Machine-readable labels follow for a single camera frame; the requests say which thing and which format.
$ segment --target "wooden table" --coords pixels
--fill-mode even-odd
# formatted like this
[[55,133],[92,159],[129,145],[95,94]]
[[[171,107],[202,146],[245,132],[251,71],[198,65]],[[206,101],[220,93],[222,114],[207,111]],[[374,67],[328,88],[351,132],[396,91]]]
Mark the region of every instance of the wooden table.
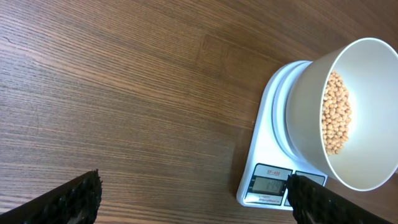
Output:
[[[97,223],[295,223],[235,199],[267,81],[397,1],[0,0],[0,213],[98,168]],[[398,176],[327,187],[398,222]]]

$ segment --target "scale display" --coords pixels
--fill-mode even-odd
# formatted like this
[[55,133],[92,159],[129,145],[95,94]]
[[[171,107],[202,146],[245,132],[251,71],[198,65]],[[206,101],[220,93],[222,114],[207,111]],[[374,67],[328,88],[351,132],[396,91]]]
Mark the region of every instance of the scale display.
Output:
[[279,195],[284,184],[281,180],[256,177],[252,191]]

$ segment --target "kitchen scale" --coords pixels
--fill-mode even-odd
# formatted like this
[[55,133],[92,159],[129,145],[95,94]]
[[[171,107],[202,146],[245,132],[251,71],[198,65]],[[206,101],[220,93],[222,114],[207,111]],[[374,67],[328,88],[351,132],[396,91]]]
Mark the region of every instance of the kitchen scale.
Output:
[[297,77],[311,64],[297,61],[280,68],[262,94],[250,150],[236,198],[245,207],[293,210],[287,200],[289,175],[304,175],[325,186],[327,175],[294,149],[285,123],[287,97]]

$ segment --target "textured rubber surface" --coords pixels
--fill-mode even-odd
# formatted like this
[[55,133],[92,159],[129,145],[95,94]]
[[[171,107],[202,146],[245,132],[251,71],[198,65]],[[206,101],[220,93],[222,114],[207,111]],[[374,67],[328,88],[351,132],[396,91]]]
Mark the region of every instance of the textured rubber surface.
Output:
[[101,184],[98,170],[89,171],[0,215],[0,223],[94,223],[101,202]]
[[291,175],[287,189],[298,224],[389,223],[304,176]]

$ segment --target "scale label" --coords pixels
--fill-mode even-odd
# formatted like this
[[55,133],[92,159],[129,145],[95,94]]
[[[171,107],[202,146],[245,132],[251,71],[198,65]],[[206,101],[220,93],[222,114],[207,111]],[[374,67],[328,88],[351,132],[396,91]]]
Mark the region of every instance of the scale label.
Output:
[[282,198],[283,196],[248,193],[244,201],[248,203],[266,203],[271,205],[280,205],[282,203]]
[[292,170],[282,169],[274,166],[265,166],[262,164],[258,164],[256,166],[256,170],[254,171],[254,175],[267,177],[278,180],[287,180],[287,177],[292,174]]

